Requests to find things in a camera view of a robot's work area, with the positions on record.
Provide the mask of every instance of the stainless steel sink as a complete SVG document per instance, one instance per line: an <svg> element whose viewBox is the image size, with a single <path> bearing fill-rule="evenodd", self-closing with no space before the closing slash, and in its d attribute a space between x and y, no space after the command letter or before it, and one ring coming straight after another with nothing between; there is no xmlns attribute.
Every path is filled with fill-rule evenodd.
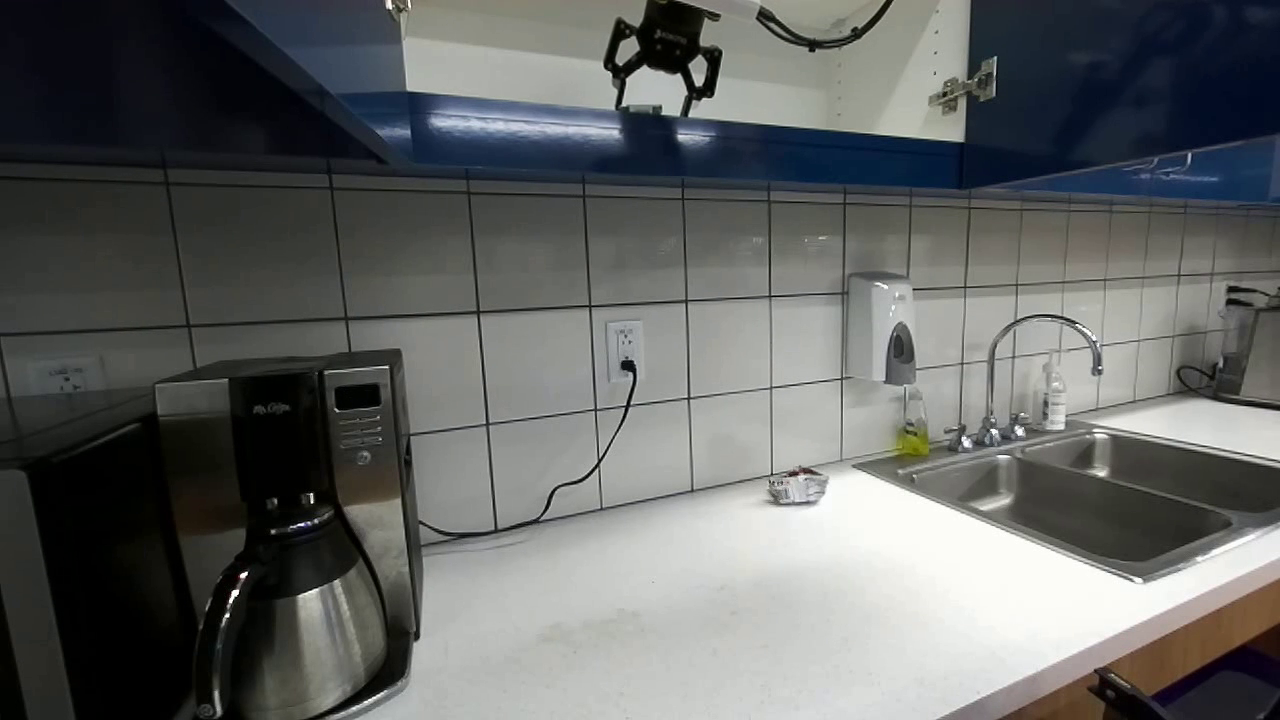
<svg viewBox="0 0 1280 720"><path fill-rule="evenodd" d="M1271 462L1112 431L1030 444L1020 454L1224 507L1245 523L1280 519L1280 468Z"/></svg>
<svg viewBox="0 0 1280 720"><path fill-rule="evenodd" d="M1086 426L881 474L1131 579L1280 519L1271 462Z"/></svg>

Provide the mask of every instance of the coffee maker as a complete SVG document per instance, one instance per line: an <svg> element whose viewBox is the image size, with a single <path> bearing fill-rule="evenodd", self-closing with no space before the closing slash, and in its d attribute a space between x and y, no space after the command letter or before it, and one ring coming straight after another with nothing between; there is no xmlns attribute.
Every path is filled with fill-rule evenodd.
<svg viewBox="0 0 1280 720"><path fill-rule="evenodd" d="M198 720L354 715L409 681L421 539L401 352L156 383Z"/></svg>

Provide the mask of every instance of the carafe handle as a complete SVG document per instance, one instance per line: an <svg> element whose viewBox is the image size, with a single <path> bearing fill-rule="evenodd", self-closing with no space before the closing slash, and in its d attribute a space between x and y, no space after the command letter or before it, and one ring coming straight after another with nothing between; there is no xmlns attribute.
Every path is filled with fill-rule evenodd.
<svg viewBox="0 0 1280 720"><path fill-rule="evenodd" d="M231 685L231 656L241 642L243 602L250 589L268 574L272 557L274 557L274 544L243 549L227 563L227 573L214 579L203 602L203 618L197 637L197 667L190 667L197 720L227 715L227 685Z"/></svg>

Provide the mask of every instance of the white countertop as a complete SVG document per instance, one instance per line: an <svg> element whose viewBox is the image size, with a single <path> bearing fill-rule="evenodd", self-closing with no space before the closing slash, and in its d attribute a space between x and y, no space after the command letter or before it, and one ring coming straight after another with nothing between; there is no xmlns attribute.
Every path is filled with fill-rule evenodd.
<svg viewBox="0 0 1280 720"><path fill-rule="evenodd" d="M1105 424L1280 458L1280 411L1171 399ZM825 470L821 507L734 482L432 549L411 685L372 715L1001 715L1280 579L1280 531L1131 585Z"/></svg>

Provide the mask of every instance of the electrical outlet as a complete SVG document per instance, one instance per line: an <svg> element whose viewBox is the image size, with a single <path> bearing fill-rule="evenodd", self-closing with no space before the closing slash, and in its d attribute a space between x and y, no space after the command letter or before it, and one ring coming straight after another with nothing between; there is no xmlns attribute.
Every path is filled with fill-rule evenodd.
<svg viewBox="0 0 1280 720"><path fill-rule="evenodd" d="M613 318L602 322L602 360L607 360L607 383L631 383L624 372L624 360L635 365L642 377L642 318Z"/></svg>
<svg viewBox="0 0 1280 720"><path fill-rule="evenodd" d="M105 391L105 357L13 357L13 394Z"/></svg>

